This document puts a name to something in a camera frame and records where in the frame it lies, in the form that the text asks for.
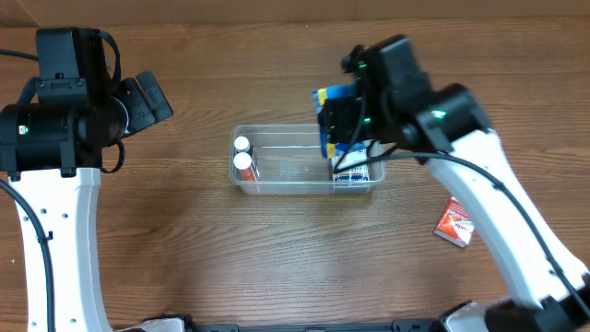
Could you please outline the blue VapoDrops box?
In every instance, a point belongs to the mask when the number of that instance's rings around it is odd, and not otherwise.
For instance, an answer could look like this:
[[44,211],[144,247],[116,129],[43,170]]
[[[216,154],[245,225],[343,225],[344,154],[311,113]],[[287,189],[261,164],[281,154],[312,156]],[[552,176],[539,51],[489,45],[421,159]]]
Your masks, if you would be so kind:
[[[327,99],[327,98],[335,98],[335,97],[347,97],[347,96],[355,96],[356,95],[356,88],[353,84],[351,85],[340,85],[340,86],[332,86],[327,88],[322,88],[315,90],[313,92],[313,106],[317,118],[317,109],[319,108],[319,100],[320,99]],[[350,149],[349,144],[345,145],[345,152]],[[329,144],[327,147],[324,147],[320,141],[320,148],[324,158],[330,160],[332,157],[336,155],[336,145]]]

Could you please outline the orange tube white cap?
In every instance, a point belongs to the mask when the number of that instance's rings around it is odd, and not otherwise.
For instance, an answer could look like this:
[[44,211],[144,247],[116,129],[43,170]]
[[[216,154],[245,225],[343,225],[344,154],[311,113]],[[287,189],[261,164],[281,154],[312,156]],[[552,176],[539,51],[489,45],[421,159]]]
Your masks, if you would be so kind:
[[256,181],[258,174],[253,158],[247,152],[239,152],[233,158],[233,165],[243,181]]

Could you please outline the red white sachet box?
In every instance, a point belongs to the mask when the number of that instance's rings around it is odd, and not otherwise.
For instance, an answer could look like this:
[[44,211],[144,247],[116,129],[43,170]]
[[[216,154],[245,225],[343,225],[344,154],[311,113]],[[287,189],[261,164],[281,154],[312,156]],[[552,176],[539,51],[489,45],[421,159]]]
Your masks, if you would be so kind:
[[433,233],[459,246],[470,244],[475,226],[458,200],[451,197],[439,219]]

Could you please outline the black bottle white cap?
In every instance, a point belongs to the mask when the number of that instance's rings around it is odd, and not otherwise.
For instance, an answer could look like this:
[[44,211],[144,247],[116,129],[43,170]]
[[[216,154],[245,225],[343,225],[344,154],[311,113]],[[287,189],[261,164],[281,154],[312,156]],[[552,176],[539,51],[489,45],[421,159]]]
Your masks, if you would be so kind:
[[253,146],[249,138],[246,136],[237,136],[233,141],[233,147],[236,153],[252,154]]

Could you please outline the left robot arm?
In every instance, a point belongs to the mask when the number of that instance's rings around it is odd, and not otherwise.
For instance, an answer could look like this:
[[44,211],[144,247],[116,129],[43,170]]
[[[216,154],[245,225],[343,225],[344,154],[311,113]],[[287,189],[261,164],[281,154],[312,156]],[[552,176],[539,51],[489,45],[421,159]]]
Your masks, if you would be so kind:
[[96,218],[102,152],[169,119],[148,71],[123,77],[114,38],[92,28],[40,29],[39,75],[1,112],[2,189],[23,238],[29,329],[107,331]]

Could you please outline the white Hansaplast plaster box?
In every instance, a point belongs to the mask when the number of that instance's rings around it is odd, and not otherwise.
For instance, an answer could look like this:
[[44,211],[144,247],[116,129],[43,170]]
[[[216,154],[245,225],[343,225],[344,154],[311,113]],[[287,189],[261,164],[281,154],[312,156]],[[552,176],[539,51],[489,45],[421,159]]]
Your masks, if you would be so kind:
[[[347,168],[356,163],[366,161],[366,148],[369,143],[370,141],[367,140],[352,146],[341,162],[339,162],[339,160],[346,148],[344,144],[336,144],[336,155],[330,159],[332,169]],[[360,165],[355,168],[350,168],[347,171],[336,173],[333,175],[333,180],[335,182],[367,182],[370,180],[369,167],[367,165]]]

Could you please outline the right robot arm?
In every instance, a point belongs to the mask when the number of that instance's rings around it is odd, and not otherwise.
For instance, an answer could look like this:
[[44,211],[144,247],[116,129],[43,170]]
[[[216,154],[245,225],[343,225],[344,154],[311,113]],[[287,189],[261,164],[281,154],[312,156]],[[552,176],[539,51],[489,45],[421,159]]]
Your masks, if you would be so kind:
[[318,89],[313,102],[334,173],[353,168],[351,148],[375,143],[364,165],[417,160],[455,197],[487,245],[505,299],[463,302],[425,322],[430,331],[573,331],[589,322],[589,271],[553,233],[507,160],[471,91],[434,89],[411,41],[396,35],[357,45],[341,62],[349,85]]

